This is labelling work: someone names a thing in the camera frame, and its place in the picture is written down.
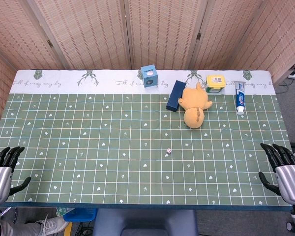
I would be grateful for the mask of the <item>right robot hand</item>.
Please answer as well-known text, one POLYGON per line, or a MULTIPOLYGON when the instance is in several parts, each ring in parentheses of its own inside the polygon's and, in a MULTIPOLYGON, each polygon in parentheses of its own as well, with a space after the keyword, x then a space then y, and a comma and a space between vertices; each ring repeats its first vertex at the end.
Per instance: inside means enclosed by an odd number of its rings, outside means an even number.
POLYGON ((277 185, 269 183, 264 173, 259 172, 259 178, 263 186, 281 196, 285 202, 295 205, 295 156, 286 147, 277 144, 267 145, 261 143, 268 161, 275 174, 277 185))

